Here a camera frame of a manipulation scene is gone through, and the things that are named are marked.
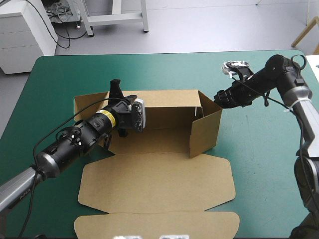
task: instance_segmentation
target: white desk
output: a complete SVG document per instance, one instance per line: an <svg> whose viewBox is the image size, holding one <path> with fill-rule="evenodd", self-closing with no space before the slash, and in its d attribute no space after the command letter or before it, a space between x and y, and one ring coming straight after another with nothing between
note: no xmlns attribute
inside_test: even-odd
<svg viewBox="0 0 319 239"><path fill-rule="evenodd" d="M306 56L318 82L319 82L319 55L314 55L314 56Z"/></svg>
<svg viewBox="0 0 319 239"><path fill-rule="evenodd" d="M41 0L30 0L51 34L57 35ZM41 17L25 0L11 0L0 6L0 68L6 74L29 72L37 58L55 54L56 43Z"/></svg>

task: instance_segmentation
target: cardboard box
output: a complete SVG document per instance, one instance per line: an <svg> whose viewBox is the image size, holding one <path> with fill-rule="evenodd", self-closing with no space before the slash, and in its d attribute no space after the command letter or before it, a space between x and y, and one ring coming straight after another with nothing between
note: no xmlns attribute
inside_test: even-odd
<svg viewBox="0 0 319 239"><path fill-rule="evenodd" d="M116 155L85 166L79 202L111 214L79 217L78 238L233 238L239 227L235 213L204 212L235 197L228 160L201 154L216 145L221 108L198 90L123 94L145 101L146 128L125 138L114 132L110 151ZM75 111L107 96L77 96Z"/></svg>

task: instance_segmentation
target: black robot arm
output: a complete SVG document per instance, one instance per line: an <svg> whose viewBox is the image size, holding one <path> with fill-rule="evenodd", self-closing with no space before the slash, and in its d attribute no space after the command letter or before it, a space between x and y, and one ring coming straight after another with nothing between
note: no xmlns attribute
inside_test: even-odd
<svg viewBox="0 0 319 239"><path fill-rule="evenodd" d="M319 113L311 103L312 92L304 81L294 57L272 56L259 72L253 74L247 62L226 62L225 74L238 75L227 90L219 91L215 102L222 108L245 107L257 97L264 97L265 106L273 88L277 88L283 103L292 112L302 131L301 147L297 152L295 176L304 206L309 215L291 233L291 239L319 238Z"/></svg>
<svg viewBox="0 0 319 239"><path fill-rule="evenodd" d="M47 178L59 176L75 159L86 155L98 142L104 140L107 148L113 130L117 130L121 137L127 135L127 129L143 131L146 121L143 100L135 95L124 97L119 84L120 80L111 81L107 106L90 118L60 130L56 134L56 141L35 156L34 166L0 186L0 239L4 238L5 217L8 212L33 192L37 184Z"/></svg>

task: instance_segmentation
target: green tabletop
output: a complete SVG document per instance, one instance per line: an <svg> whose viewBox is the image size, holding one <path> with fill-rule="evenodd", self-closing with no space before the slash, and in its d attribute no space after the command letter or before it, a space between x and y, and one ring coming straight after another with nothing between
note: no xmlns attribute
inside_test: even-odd
<svg viewBox="0 0 319 239"><path fill-rule="evenodd" d="M0 139L0 183L32 164L32 147L48 131L73 114L73 97L108 91L111 79L122 90L199 89L213 98L232 80L221 72L225 61L245 60L256 72L274 54L291 57L299 51L249 51L137 55L41 57ZM307 66L302 75L319 107L319 84ZM280 99L276 90L271 97ZM207 154L229 159L236 198L214 211L233 211L240 219L237 237L288 237L307 214L294 177L300 130L283 108L263 99L252 106L224 110L217 146ZM53 137L42 147L48 145ZM40 184L25 236L75 237L74 220L103 212L80 205L78 191L85 164L105 157L97 147L57 179ZM29 200L8 217L7 236L18 235Z"/></svg>

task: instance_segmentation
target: gray floor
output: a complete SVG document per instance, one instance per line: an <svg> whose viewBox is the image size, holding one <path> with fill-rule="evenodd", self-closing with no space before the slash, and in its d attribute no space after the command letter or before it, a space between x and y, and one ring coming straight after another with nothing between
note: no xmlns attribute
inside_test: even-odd
<svg viewBox="0 0 319 239"><path fill-rule="evenodd" d="M94 37L72 40L69 49L56 55L130 54L291 49L304 29L306 0L147 0L149 33L141 23L100 26ZM110 0L86 0L92 15L110 13ZM140 9L139 0L123 0L123 11ZM319 2L311 3L310 18L318 15ZM71 36L80 35L68 25ZM64 29L56 30L65 35ZM315 27L298 45L312 54L319 39ZM67 40L60 39L67 45ZM2 135L28 73L5 75L0 70L0 135Z"/></svg>

